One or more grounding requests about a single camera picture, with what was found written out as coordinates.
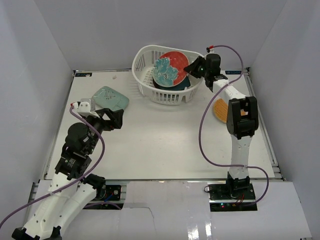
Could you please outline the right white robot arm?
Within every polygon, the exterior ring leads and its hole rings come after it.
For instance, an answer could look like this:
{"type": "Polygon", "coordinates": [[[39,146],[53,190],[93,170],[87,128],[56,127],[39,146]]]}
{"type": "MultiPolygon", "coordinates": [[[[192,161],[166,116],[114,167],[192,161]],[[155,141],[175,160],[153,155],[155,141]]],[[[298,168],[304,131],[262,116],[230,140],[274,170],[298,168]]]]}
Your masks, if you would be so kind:
{"type": "Polygon", "coordinates": [[[197,79],[203,78],[207,88],[215,93],[201,118],[198,144],[202,156],[208,163],[228,168],[225,192],[229,198],[236,200],[250,186],[249,151],[252,138],[259,127],[258,103],[254,96],[244,95],[232,85],[232,81],[228,81],[227,77],[221,74],[220,64],[221,57],[216,53],[209,53],[205,57],[197,57],[184,68],[184,71],[197,79]],[[231,136],[230,164],[219,164],[209,160],[202,147],[204,118],[216,97],[227,104],[226,128],[231,136]]]}

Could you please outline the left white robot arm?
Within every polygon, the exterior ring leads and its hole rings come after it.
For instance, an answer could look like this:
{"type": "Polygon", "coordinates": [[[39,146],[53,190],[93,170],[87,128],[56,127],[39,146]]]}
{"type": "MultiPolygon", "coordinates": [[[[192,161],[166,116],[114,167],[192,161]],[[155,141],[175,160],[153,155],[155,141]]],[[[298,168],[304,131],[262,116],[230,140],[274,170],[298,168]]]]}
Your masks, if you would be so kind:
{"type": "Polygon", "coordinates": [[[80,211],[105,196],[106,180],[92,173],[90,155],[97,143],[106,149],[103,132],[122,128],[124,110],[103,108],[81,113],[74,109],[71,106],[69,111],[79,122],[68,128],[48,193],[37,199],[39,206],[24,226],[13,231],[14,240],[61,240],[80,211]]]}

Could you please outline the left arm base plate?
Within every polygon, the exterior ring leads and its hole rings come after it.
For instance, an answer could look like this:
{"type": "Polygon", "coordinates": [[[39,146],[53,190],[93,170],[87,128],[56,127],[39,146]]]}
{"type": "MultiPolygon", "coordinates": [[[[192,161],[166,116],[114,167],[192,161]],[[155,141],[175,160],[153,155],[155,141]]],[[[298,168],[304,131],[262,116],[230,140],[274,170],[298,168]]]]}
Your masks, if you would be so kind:
{"type": "Polygon", "coordinates": [[[121,185],[104,185],[97,190],[96,201],[119,201],[121,199],[121,185]]]}

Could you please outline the red and teal floral plate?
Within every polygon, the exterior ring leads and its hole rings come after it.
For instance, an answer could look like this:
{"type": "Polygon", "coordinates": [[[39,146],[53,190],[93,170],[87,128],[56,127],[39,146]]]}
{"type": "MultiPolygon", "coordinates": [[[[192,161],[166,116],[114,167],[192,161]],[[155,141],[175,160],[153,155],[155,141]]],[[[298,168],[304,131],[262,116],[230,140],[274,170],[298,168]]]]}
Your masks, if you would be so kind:
{"type": "Polygon", "coordinates": [[[189,65],[187,56],[180,51],[169,51],[154,63],[152,76],[157,85],[172,88],[179,85],[187,76],[184,68],[189,65]]]}

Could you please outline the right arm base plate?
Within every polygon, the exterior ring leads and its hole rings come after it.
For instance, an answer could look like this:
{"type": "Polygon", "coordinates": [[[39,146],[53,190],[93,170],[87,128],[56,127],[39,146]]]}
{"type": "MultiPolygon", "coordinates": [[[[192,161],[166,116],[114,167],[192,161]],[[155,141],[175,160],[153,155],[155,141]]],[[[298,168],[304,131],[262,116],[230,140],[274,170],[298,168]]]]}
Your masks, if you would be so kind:
{"type": "Polygon", "coordinates": [[[209,196],[209,206],[212,213],[218,212],[255,212],[258,210],[256,195],[250,183],[247,189],[230,193],[226,184],[209,184],[204,187],[209,196]]]}

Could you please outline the dark teal square plate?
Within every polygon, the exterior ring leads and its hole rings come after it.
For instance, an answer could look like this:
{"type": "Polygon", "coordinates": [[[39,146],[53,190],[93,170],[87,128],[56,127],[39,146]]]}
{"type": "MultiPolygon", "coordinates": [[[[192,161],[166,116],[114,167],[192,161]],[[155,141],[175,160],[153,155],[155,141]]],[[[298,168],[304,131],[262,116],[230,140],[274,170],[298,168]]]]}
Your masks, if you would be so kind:
{"type": "Polygon", "coordinates": [[[186,76],[180,84],[172,87],[160,86],[155,82],[154,79],[152,79],[152,83],[156,89],[166,90],[166,91],[183,91],[191,86],[188,76],[186,76]]]}

